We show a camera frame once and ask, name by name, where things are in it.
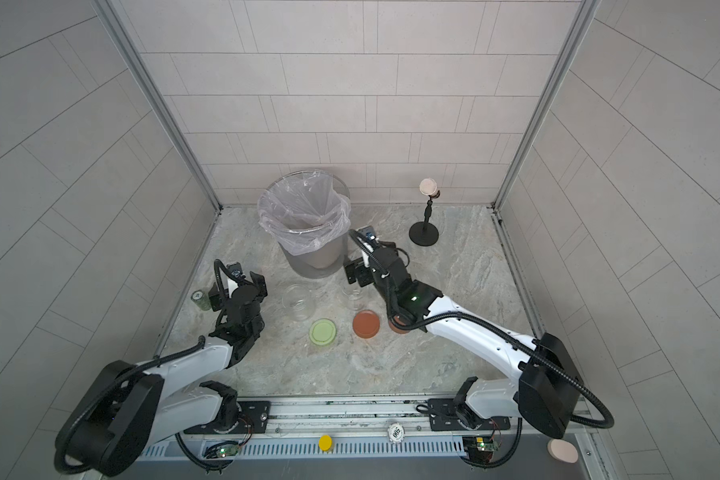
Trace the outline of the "red jar lid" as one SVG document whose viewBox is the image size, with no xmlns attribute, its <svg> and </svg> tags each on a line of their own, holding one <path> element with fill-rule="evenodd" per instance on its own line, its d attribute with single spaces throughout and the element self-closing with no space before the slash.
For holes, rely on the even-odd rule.
<svg viewBox="0 0 720 480">
<path fill-rule="evenodd" d="M 404 335 L 408 333 L 408 331 L 405 329 L 404 322 L 400 319 L 398 315 L 389 317 L 388 325 L 394 332 L 398 334 Z"/>
<path fill-rule="evenodd" d="M 352 322 L 354 333 L 362 339 L 373 338 L 378 334 L 380 326 L 380 318 L 372 310 L 359 311 Z"/>
</svg>

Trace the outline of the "green jar lid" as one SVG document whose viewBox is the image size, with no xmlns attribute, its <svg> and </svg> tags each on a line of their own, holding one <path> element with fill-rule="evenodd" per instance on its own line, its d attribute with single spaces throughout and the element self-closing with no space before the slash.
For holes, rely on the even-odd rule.
<svg viewBox="0 0 720 480">
<path fill-rule="evenodd" d="M 335 323 L 327 318 L 318 319 L 312 323 L 309 329 L 309 339 L 314 345 L 327 346 L 336 338 L 337 328 Z"/>
</svg>

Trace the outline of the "red lidded rice jar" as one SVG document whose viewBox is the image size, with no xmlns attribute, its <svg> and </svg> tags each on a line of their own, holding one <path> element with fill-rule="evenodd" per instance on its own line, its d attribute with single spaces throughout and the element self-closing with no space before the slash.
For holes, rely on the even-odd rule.
<svg viewBox="0 0 720 480">
<path fill-rule="evenodd" d="M 342 286 L 343 304 L 353 312 L 362 311 L 367 308 L 367 298 L 365 291 L 357 284 Z"/>
</svg>

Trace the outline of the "green lidded rice jar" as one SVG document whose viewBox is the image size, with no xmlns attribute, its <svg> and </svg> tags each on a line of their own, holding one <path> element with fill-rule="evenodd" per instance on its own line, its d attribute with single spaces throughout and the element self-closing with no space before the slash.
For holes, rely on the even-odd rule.
<svg viewBox="0 0 720 480">
<path fill-rule="evenodd" d="M 313 292 L 301 284 L 293 284 L 286 288 L 283 305 L 289 316 L 297 321 L 309 320 L 315 312 Z"/>
</svg>

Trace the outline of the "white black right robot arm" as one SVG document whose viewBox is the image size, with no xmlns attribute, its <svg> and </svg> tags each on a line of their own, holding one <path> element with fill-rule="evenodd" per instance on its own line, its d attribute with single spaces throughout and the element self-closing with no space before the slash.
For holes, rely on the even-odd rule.
<svg viewBox="0 0 720 480">
<path fill-rule="evenodd" d="M 464 381 L 453 400 L 462 427 L 474 430 L 495 416 L 516 417 L 550 438 L 564 436 L 580 396 L 579 379 L 556 337 L 535 339 L 477 316 L 414 279 L 392 243 L 364 238 L 357 231 L 350 236 L 362 256 L 346 263 L 347 279 L 375 287 L 395 328 L 450 340 L 503 374 L 501 380 Z"/>
</svg>

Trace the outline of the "small green can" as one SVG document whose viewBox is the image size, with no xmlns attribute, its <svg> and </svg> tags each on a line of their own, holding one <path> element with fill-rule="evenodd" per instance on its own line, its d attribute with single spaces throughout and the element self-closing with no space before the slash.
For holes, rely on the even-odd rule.
<svg viewBox="0 0 720 480">
<path fill-rule="evenodd" d="M 195 290 L 192 292 L 190 298 L 201 311 L 212 310 L 211 301 L 205 291 Z"/>
</svg>

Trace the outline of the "black microphone stand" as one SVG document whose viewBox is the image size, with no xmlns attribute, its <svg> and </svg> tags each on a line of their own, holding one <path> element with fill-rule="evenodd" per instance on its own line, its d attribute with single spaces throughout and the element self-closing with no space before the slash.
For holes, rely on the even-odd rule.
<svg viewBox="0 0 720 480">
<path fill-rule="evenodd" d="M 433 200 L 434 198 L 430 196 L 427 201 L 424 220 L 414 223 L 409 229 L 410 240 L 414 244 L 422 247 L 432 246 L 439 240 L 439 231 L 437 227 L 430 222 L 433 213 Z"/>
</svg>

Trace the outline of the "metal mesh waste bin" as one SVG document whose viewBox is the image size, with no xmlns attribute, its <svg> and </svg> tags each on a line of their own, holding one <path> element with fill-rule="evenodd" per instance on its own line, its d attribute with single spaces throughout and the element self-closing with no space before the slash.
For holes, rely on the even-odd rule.
<svg viewBox="0 0 720 480">
<path fill-rule="evenodd" d="M 317 279 L 329 276 L 342 267 L 348 250 L 347 233 L 343 237 L 329 242 L 327 246 L 318 251 L 301 256 L 289 254 L 277 243 L 296 273 L 306 278 Z"/>
</svg>

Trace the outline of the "clear plastic bin liner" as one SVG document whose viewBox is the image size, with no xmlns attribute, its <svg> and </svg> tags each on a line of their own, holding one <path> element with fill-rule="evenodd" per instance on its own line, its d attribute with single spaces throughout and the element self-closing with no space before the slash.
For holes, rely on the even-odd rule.
<svg viewBox="0 0 720 480">
<path fill-rule="evenodd" d="M 260 226 L 293 256 L 316 252 L 350 229 L 346 184 L 320 169 L 292 172 L 267 187 L 257 202 Z"/>
</svg>

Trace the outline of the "yellow round button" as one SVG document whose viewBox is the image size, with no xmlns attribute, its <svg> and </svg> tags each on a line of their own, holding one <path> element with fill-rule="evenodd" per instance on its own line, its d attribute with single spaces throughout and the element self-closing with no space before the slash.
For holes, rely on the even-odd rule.
<svg viewBox="0 0 720 480">
<path fill-rule="evenodd" d="M 322 435 L 318 440 L 318 447 L 321 452 L 329 452 L 334 446 L 333 438 L 330 435 Z"/>
</svg>

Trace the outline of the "left circuit board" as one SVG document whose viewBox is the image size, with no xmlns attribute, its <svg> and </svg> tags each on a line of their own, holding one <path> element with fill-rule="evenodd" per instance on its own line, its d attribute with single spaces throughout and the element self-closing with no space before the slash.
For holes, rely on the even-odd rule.
<svg viewBox="0 0 720 480">
<path fill-rule="evenodd" d="M 231 460 L 241 452 L 244 445 L 244 442 L 238 442 L 236 440 L 213 444 L 205 449 L 203 458 L 205 460 Z"/>
</svg>

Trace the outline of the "circuit board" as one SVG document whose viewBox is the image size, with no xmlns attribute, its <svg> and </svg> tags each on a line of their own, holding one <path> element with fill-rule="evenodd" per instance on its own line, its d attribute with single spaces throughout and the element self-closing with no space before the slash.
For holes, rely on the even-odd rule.
<svg viewBox="0 0 720 480">
<path fill-rule="evenodd" d="M 238 442 L 236 440 L 213 444 L 205 449 L 203 458 L 205 460 L 231 460 L 241 452 L 244 445 L 244 442 Z"/>
<path fill-rule="evenodd" d="M 463 437 L 465 455 L 462 460 L 473 467 L 491 468 L 494 456 L 500 450 L 502 442 L 494 437 Z"/>
</svg>

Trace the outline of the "pink round pad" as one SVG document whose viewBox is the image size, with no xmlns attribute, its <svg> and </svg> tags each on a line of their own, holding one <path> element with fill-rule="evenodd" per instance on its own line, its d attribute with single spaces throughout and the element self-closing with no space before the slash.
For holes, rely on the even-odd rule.
<svg viewBox="0 0 720 480">
<path fill-rule="evenodd" d="M 549 455 L 562 463 L 576 464 L 579 460 L 577 448 L 570 442 L 562 439 L 552 439 L 547 443 Z"/>
</svg>

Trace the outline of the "aluminium corner profile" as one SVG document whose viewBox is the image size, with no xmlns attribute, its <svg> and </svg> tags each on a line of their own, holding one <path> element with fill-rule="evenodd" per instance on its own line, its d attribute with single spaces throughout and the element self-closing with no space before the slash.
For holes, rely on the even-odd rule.
<svg viewBox="0 0 720 480">
<path fill-rule="evenodd" d="M 215 195 L 207 176 L 202 171 L 185 136 L 180 131 L 179 125 L 168 108 L 164 96 L 159 92 L 156 83 L 148 72 L 145 62 L 142 60 L 135 44 L 126 32 L 112 2 L 107 0 L 93 0 L 92 5 L 116 49 L 131 71 L 136 84 L 152 107 L 158 122 L 161 124 L 180 157 L 187 164 L 191 173 L 200 184 L 201 189 L 206 194 L 215 211 L 220 213 L 223 209 L 221 203 Z"/>
<path fill-rule="evenodd" d="M 513 157 L 513 161 L 510 164 L 507 176 L 499 189 L 495 202 L 493 203 L 493 209 L 497 214 L 500 213 L 500 210 L 509 199 L 511 189 L 519 176 L 524 161 L 529 155 L 533 142 L 538 135 L 555 96 L 563 83 L 565 75 L 572 65 L 577 50 L 594 18 L 598 4 L 599 1 L 597 0 L 584 0 L 580 3 L 576 15 L 573 18 L 573 23 L 567 36 L 565 37 L 560 53 L 546 81 L 542 95 L 539 98 L 538 104 L 533 112 L 526 131 L 521 138 L 515 156 Z"/>
</svg>

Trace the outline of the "aluminium rail frame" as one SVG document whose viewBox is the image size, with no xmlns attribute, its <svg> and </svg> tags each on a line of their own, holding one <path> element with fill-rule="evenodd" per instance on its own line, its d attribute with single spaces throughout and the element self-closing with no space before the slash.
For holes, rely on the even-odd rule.
<svg viewBox="0 0 720 480">
<path fill-rule="evenodd" d="M 243 435 L 169 435 L 143 448 L 140 462 L 183 461 L 186 447 L 199 460 L 207 463 L 275 461 L 275 460 L 337 460 L 392 458 L 454 458 L 465 455 L 463 437 L 494 437 L 502 446 L 494 456 L 495 463 L 509 452 L 518 432 L 518 418 L 508 417 L 511 428 L 506 431 L 435 432 L 429 419 L 418 413 L 417 404 L 430 399 L 420 395 L 370 397 L 272 397 L 243 398 L 241 401 L 270 401 L 271 410 L 264 434 Z M 388 439 L 387 428 L 400 423 L 405 438 L 399 444 Z M 330 435 L 334 446 L 321 452 L 318 440 Z M 241 452 L 231 460 L 205 460 L 205 449 L 223 441 L 244 442 Z"/>
</svg>

